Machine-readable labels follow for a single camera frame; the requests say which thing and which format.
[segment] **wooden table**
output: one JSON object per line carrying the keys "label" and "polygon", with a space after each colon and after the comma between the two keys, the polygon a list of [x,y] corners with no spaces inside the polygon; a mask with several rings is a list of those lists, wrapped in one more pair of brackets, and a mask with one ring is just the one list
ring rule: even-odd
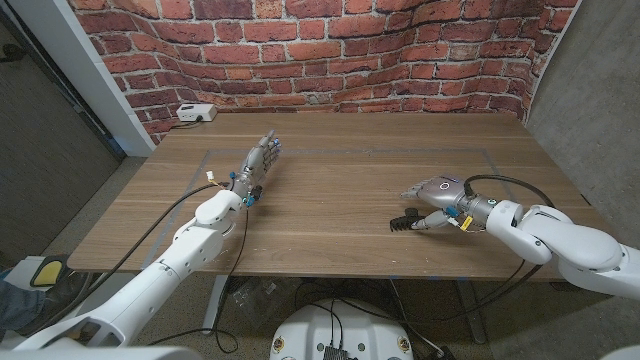
{"label": "wooden table", "polygon": [[[270,129],[282,154],[249,211],[238,275],[505,279],[518,258],[487,233],[453,227],[390,232],[389,220],[420,200],[401,199],[413,184],[448,173],[499,173],[539,187],[576,223],[611,229],[512,116],[500,114],[219,114],[212,123],[173,130],[69,259],[77,270],[110,269],[185,192],[237,171]],[[474,190],[526,207],[541,203],[514,185],[478,181]],[[177,209],[122,266],[138,271],[159,256],[178,227],[217,190]],[[204,270],[228,273],[242,239],[234,236]],[[560,279],[545,266],[538,280]]]}

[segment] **red brick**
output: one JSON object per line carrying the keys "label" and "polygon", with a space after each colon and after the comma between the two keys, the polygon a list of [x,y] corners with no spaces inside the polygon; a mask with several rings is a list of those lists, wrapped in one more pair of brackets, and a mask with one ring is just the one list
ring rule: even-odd
{"label": "red brick", "polygon": [[478,58],[480,45],[451,45],[449,60],[475,60]]}
{"label": "red brick", "polygon": [[342,15],[342,0],[286,0],[289,15],[299,19]]}
{"label": "red brick", "polygon": [[304,105],[307,99],[303,95],[261,96],[260,103],[262,106]]}
{"label": "red brick", "polygon": [[117,8],[129,10],[145,17],[158,18],[158,7],[155,0],[111,0]]}
{"label": "red brick", "polygon": [[186,24],[156,22],[153,24],[161,39],[185,44],[204,44],[213,41],[213,27],[209,23]]}
{"label": "red brick", "polygon": [[432,42],[440,39],[440,24],[427,24],[418,28],[418,42]]}
{"label": "red brick", "polygon": [[151,75],[127,76],[126,79],[132,89],[151,89],[155,87]]}
{"label": "red brick", "polygon": [[416,9],[411,19],[412,25],[427,21],[453,20],[460,18],[460,0],[427,3]]}
{"label": "red brick", "polygon": [[93,44],[93,47],[98,52],[98,55],[104,55],[105,53],[104,46],[102,46],[102,43],[100,42],[100,40],[94,38],[93,36],[89,37],[89,40],[91,40],[91,43]]}
{"label": "red brick", "polygon": [[409,78],[409,67],[406,65],[396,66],[391,69],[378,71],[376,73],[369,74],[367,78],[367,84],[381,84],[387,83],[393,80],[398,79],[408,79]]}
{"label": "red brick", "polygon": [[350,73],[354,71],[372,71],[378,69],[377,57],[336,59],[329,62],[329,72],[332,74]]}
{"label": "red brick", "polygon": [[196,19],[251,19],[251,0],[194,0]]}
{"label": "red brick", "polygon": [[102,10],[107,7],[107,0],[73,0],[71,6],[80,10]]}
{"label": "red brick", "polygon": [[260,62],[258,47],[254,45],[207,46],[204,57],[214,64],[257,64]]}
{"label": "red brick", "polygon": [[399,60],[400,60],[399,51],[396,51],[394,53],[384,54],[380,56],[380,66],[382,66],[383,69],[396,66],[398,65]]}
{"label": "red brick", "polygon": [[183,73],[197,78],[225,80],[227,74],[222,66],[180,64]]}
{"label": "red brick", "polygon": [[178,102],[175,90],[149,91],[127,95],[126,97],[133,108]]}
{"label": "red brick", "polygon": [[371,0],[344,0],[347,14],[362,14],[371,11]]}
{"label": "red brick", "polygon": [[507,68],[504,71],[504,76],[517,77],[520,79],[529,78],[529,72],[531,71],[531,65],[526,63],[507,63]]}
{"label": "red brick", "polygon": [[103,61],[111,73],[160,68],[156,59],[148,54],[112,56],[103,58]]}
{"label": "red brick", "polygon": [[509,110],[522,119],[524,109],[522,109],[522,101],[510,96],[491,96],[489,107],[498,110]]}
{"label": "red brick", "polygon": [[486,60],[482,65],[482,75],[501,75],[502,74],[502,60]]}
{"label": "red brick", "polygon": [[367,77],[364,75],[345,76],[345,89],[352,89],[367,85]]}
{"label": "red brick", "polygon": [[329,21],[329,37],[353,37],[361,35],[377,35],[384,31],[384,17],[372,15],[356,15],[331,19]]}
{"label": "red brick", "polygon": [[518,36],[520,32],[520,19],[503,19],[498,22],[496,33],[499,37],[510,38]]}
{"label": "red brick", "polygon": [[469,107],[486,108],[489,105],[489,95],[473,94],[469,99]]}
{"label": "red brick", "polygon": [[116,81],[116,84],[118,84],[120,91],[125,92],[127,90],[127,85],[125,85],[124,80],[121,77],[114,76],[113,79]]}
{"label": "red brick", "polygon": [[294,82],[294,86],[296,92],[342,90],[342,78],[299,79]]}
{"label": "red brick", "polygon": [[389,16],[387,30],[401,30],[411,23],[411,12],[399,12]]}
{"label": "red brick", "polygon": [[418,45],[403,49],[400,59],[401,61],[445,59],[448,51],[447,44]]}
{"label": "red brick", "polygon": [[236,105],[236,100],[234,97],[220,96],[217,94],[203,93],[203,92],[196,93],[196,96],[198,97],[198,100],[207,104],[213,104],[217,106],[235,106]]}
{"label": "red brick", "polygon": [[200,62],[202,51],[197,46],[178,46],[178,53],[183,60]]}
{"label": "red brick", "polygon": [[537,17],[542,12],[543,0],[495,0],[491,6],[494,19],[510,17]]}
{"label": "red brick", "polygon": [[131,34],[131,39],[139,50],[157,51],[174,58],[178,57],[178,52],[173,46],[149,35]]}
{"label": "red brick", "polygon": [[443,81],[440,92],[446,96],[457,96],[462,91],[463,81]]}
{"label": "red brick", "polygon": [[371,39],[369,43],[369,53],[378,54],[398,50],[406,45],[413,44],[415,37],[415,30],[393,35],[378,36]]}
{"label": "red brick", "polygon": [[262,82],[224,82],[220,85],[225,94],[264,94],[267,92],[267,83]]}
{"label": "red brick", "polygon": [[571,16],[571,10],[556,10],[553,14],[553,18],[551,18],[549,30],[562,31],[569,20],[569,16]]}
{"label": "red brick", "polygon": [[467,24],[446,24],[442,28],[442,39],[448,41],[478,42],[485,41],[493,34],[496,24],[480,21]]}
{"label": "red brick", "polygon": [[549,22],[550,18],[551,18],[551,9],[544,8],[542,10],[542,14],[540,14],[540,20],[538,20],[538,29],[540,30],[546,29],[547,23]]}
{"label": "red brick", "polygon": [[482,62],[470,64],[438,64],[436,67],[436,78],[438,79],[464,79],[476,76],[480,73]]}
{"label": "red brick", "polygon": [[274,94],[289,94],[291,93],[291,81],[289,80],[271,80],[269,81],[271,92]]}
{"label": "red brick", "polygon": [[229,80],[250,80],[252,78],[251,69],[241,66],[227,66],[227,77]]}
{"label": "red brick", "polygon": [[294,60],[313,60],[340,56],[340,43],[337,41],[287,44],[287,49]]}
{"label": "red brick", "polygon": [[215,81],[198,80],[198,85],[203,91],[220,92],[220,86]]}
{"label": "red brick", "polygon": [[420,5],[423,2],[424,0],[378,0],[376,2],[376,11],[381,13],[400,11]]}
{"label": "red brick", "polygon": [[397,95],[436,95],[440,89],[438,81],[407,80],[394,84]]}
{"label": "red brick", "polygon": [[555,7],[574,7],[578,0],[546,0],[545,3]]}
{"label": "red brick", "polygon": [[285,61],[284,45],[262,45],[262,61]]}
{"label": "red brick", "polygon": [[244,37],[247,41],[266,42],[293,40],[296,38],[298,25],[289,21],[269,21],[244,24]]}
{"label": "red brick", "polygon": [[333,102],[341,103],[343,101],[371,99],[371,95],[372,95],[372,92],[370,87],[362,87],[362,88],[356,88],[353,90],[345,90],[333,95]]}
{"label": "red brick", "polygon": [[531,45],[526,41],[488,41],[480,47],[481,57],[524,57]]}
{"label": "red brick", "polygon": [[304,65],[304,74],[306,76],[321,76],[327,74],[327,62],[319,61],[314,63],[306,63]]}
{"label": "red brick", "polygon": [[424,105],[422,98],[402,99],[402,111],[420,111]]}
{"label": "red brick", "polygon": [[263,79],[299,77],[302,76],[302,64],[255,66],[253,74]]}
{"label": "red brick", "polygon": [[380,86],[373,87],[373,97],[374,98],[383,98],[387,97],[391,94],[391,89],[393,86],[391,84],[385,84]]}
{"label": "red brick", "polygon": [[167,109],[166,106],[147,109],[147,114],[149,114],[151,120],[168,119],[171,117],[171,113],[169,113],[169,109]]}
{"label": "red brick", "polygon": [[367,55],[368,52],[369,52],[369,39],[344,41],[345,56]]}
{"label": "red brick", "polygon": [[253,96],[238,96],[236,100],[238,101],[238,106],[245,106],[245,107],[260,106],[260,103],[258,102],[258,98]]}
{"label": "red brick", "polygon": [[279,19],[282,17],[280,0],[256,0],[256,15],[259,19]]}
{"label": "red brick", "polygon": [[360,103],[362,112],[397,112],[400,111],[400,100],[367,101]]}
{"label": "red brick", "polygon": [[242,39],[242,26],[237,22],[219,22],[216,24],[216,34],[222,42],[235,43]]}
{"label": "red brick", "polygon": [[464,6],[465,19],[486,19],[491,14],[493,0],[467,0]]}
{"label": "red brick", "polygon": [[519,97],[523,97],[525,92],[527,91],[527,84],[519,79],[511,79],[509,81],[509,87],[507,88],[507,93],[516,95]]}
{"label": "red brick", "polygon": [[411,78],[412,79],[431,79],[433,78],[433,70],[435,65],[413,65],[411,66]]}
{"label": "red brick", "polygon": [[302,20],[300,21],[300,39],[322,39],[324,38],[324,21],[322,20]]}
{"label": "red brick", "polygon": [[467,107],[468,96],[454,98],[426,98],[424,100],[424,111],[450,112],[462,110]]}
{"label": "red brick", "polygon": [[162,17],[167,19],[191,19],[189,0],[160,0]]}
{"label": "red brick", "polygon": [[178,63],[171,58],[158,55],[158,61],[160,62],[160,65],[162,65],[163,69],[173,70],[173,71],[182,71],[180,70],[180,66],[178,66]]}
{"label": "red brick", "polygon": [[80,25],[87,34],[110,31],[136,31],[136,25],[131,16],[124,13],[99,13],[77,15]]}

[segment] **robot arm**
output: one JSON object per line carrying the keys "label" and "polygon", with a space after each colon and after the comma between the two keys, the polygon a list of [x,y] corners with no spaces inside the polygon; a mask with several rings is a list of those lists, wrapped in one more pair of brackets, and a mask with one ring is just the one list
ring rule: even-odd
{"label": "robot arm", "polygon": [[[445,216],[456,226],[455,218],[464,218],[458,226],[462,230],[471,223],[485,227],[532,263],[545,264],[556,254],[560,274],[576,286],[640,300],[640,251],[619,244],[605,232],[574,224],[557,209],[534,205],[524,214],[522,205],[512,201],[467,196],[463,181],[449,175],[418,183],[401,196],[439,208],[430,216]],[[410,228],[425,227],[418,220]]]}
{"label": "robot arm", "polygon": [[202,203],[195,217],[173,237],[158,259],[100,307],[50,326],[15,350],[52,345],[126,346],[155,315],[177,286],[194,271],[215,259],[223,241],[235,228],[232,218],[258,200],[260,183],[277,160],[279,143],[271,131],[251,149],[232,190],[220,190]]}

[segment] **white plastic casing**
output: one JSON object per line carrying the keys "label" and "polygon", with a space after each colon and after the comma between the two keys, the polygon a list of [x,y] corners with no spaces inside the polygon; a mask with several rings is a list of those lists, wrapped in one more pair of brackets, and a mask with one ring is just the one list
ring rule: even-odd
{"label": "white plastic casing", "polygon": [[182,104],[176,113],[180,121],[196,121],[198,115],[202,115],[201,121],[213,121],[218,112],[211,104]]}

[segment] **brick wall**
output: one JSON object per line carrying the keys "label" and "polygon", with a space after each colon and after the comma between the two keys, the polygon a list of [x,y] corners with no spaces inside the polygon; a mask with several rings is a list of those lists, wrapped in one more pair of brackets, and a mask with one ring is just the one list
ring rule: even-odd
{"label": "brick wall", "polygon": [[69,0],[154,142],[220,112],[509,112],[577,0]]}

